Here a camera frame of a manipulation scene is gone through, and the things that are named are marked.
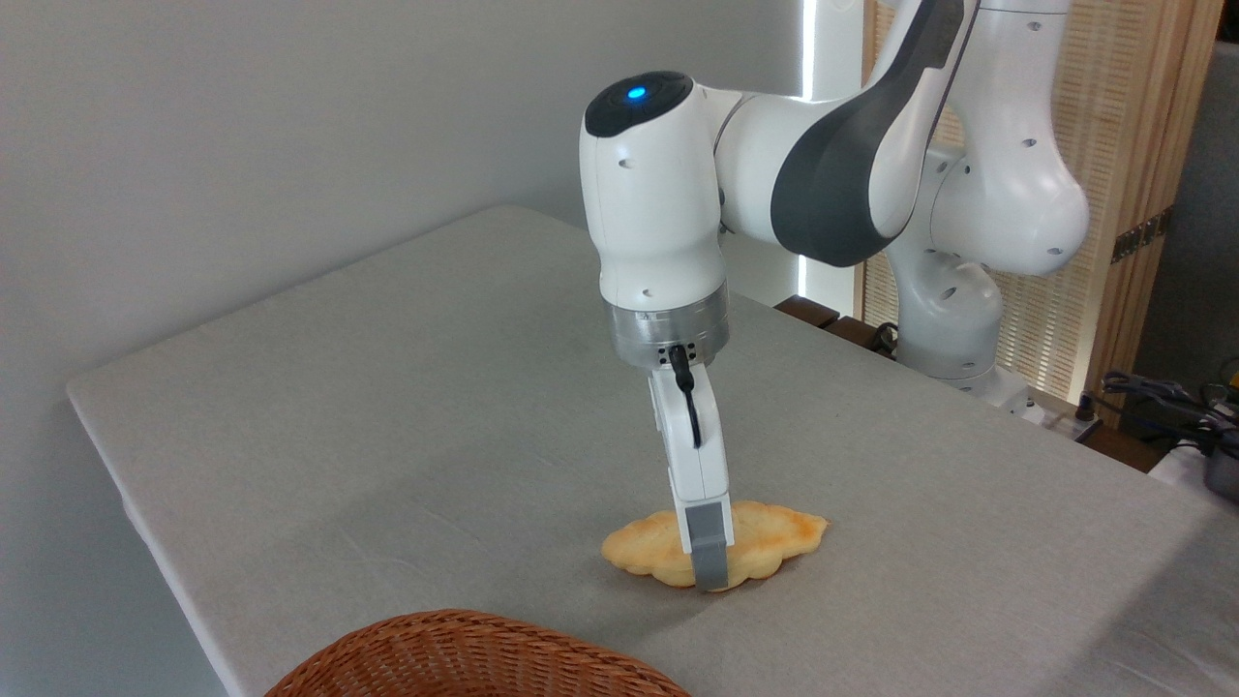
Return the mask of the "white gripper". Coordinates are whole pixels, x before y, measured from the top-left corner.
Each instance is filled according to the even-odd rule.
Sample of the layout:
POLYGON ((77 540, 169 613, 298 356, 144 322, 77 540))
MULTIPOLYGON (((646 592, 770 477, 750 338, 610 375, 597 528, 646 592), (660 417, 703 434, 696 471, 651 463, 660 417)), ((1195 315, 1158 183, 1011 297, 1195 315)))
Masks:
POLYGON ((678 387, 674 371, 650 371, 650 401, 664 442, 673 495, 686 506, 681 509, 681 534, 694 584, 698 591, 725 591, 733 530, 730 498, 722 496, 729 493, 729 472, 721 418, 707 366, 693 365, 690 371, 690 394, 678 387))

